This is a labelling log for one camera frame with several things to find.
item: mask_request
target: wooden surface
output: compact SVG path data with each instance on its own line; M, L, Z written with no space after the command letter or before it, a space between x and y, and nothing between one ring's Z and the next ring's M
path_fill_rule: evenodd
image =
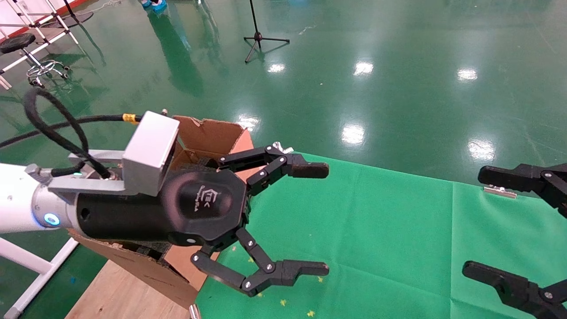
M108 261L65 319L188 319L189 313Z

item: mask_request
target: robotic arm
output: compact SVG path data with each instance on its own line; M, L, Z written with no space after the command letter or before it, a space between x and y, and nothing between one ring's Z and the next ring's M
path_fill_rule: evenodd
M102 240L202 246L191 262L248 296L271 285L293 286L300 275L329 273L321 262L272 261L245 229L252 196L285 175L325 178L326 163L308 163L270 145L221 157L218 170L171 171L178 126L175 119L146 112L125 151L90 150L98 162L115 166L106 179L89 165L52 177L36 165L0 164L0 233L73 228ZM70 160L85 161L75 155ZM264 165L246 181L235 174ZM251 276L210 259L236 241L259 267Z

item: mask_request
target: white metal frame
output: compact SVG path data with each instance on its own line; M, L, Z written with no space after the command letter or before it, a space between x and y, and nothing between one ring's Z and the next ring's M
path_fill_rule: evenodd
M6 0L6 2L10 5L10 7L12 8L12 10L20 17L20 20L22 20L22 24L3 24L0 23L0 27L27 27L27 28L33 28L36 30L36 32L41 36L41 38L43 39L43 44L41 44L39 47L37 47L36 49L32 50L30 52L31 55L34 55L35 53L43 50L44 48L46 48L49 44L59 40L60 38L62 38L63 36L65 36L66 34L69 34L69 36L72 38L73 42L75 42L76 45L79 45L79 43L77 42L77 39L75 38L75 36L73 35L73 33L71 32L71 30L69 30L69 28L67 27L67 25L65 24L65 22L63 21L63 19L61 19L61 16L57 13L57 10L55 9L55 7L53 7L53 5L51 4L51 2L49 0L44 0L45 3L47 3L47 5L49 6L49 8L51 9L51 12L41 12L41 13L36 13L36 12L26 12L22 6L18 3L18 0ZM39 20L37 23L30 18L30 16L46 16L43 19ZM56 18L59 21L59 24L61 26L63 26L63 29L61 31L61 33L59 33L58 35L56 35L54 38L52 39L47 39L45 37L45 35L42 33L41 29L39 28L39 25L46 23L47 21L50 21L51 19ZM5 34L4 32L2 32L2 35L6 38L8 38L8 35ZM22 56L21 58L17 59L14 63L10 64L9 66L3 68L0 70L0 85L2 85L4 87L4 89L8 90L9 88L11 88L12 86L8 83L8 81L6 81L6 79L4 79L1 75L10 70L11 68L15 67L16 65L20 64L22 61L24 61L25 59L27 59L26 56Z
M22 294L12 308L10 308L10 310L8 310L8 312L4 315L4 319L17 319L22 314L27 305L33 300L33 298L35 298L35 296L40 292L43 286L45 286L51 276L53 276L57 269L59 269L65 259L67 259L78 244L79 242L70 238L55 257L48 262L29 251L0 238L0 256L39 274L24 294Z

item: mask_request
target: green cloth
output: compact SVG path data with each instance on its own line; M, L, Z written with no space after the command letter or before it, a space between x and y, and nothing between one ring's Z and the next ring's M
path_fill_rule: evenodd
M567 278L567 221L541 199L306 158L328 162L329 177L282 178L253 200L247 229L273 260L326 262L329 275L253 298L208 279L197 298L204 319L533 318L464 277L463 263L541 286ZM244 275L257 269L238 244L219 260Z

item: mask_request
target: black cable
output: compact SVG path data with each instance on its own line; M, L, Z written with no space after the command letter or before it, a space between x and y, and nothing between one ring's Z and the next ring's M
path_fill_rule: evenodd
M139 122L141 120L142 120L142 116L136 115L136 122ZM79 123L79 124L92 123L92 122L113 122L113 121L116 121L116 122L124 121L123 114L94 115L94 116L80 117L80 118L77 119L77 123ZM50 125L49 128L60 129L60 128L69 127L69 126L71 126L71 123L65 121L65 122ZM0 142L0 149L5 148L7 146L10 146L12 144L15 144L17 142L23 141L27 138L38 136L38 135L41 135L41 132L39 130L35 130L35 131L24 133L22 135L14 136L14 137L12 137L12 138L4 141L4 142Z
M79 136L81 141L82 148L76 146L68 139L61 136L57 133L54 129L49 127L39 116L37 111L37 104L36 99L38 96L41 96L47 99L59 112L65 117L65 119L69 122L75 133ZM88 153L88 141L87 137L84 134L83 129L77 123L77 120L71 115L69 110L51 93L47 92L44 89L39 87L34 87L30 89L28 93L24 96L24 110L26 112L26 116L28 120L32 123L32 125L37 128L41 133L46 135L47 138L57 143L59 146L65 148L66 150L72 152L77 157L79 157L82 161L75 165L74 167L69 167L66 169L53 169L51 175L56 176L63 176L69 175L74 172L80 171L81 168L84 166L85 161L91 162L92 167L95 169L97 173L102 178L109 178L111 176L110 172L104 165L102 165L99 161L95 160L89 153Z

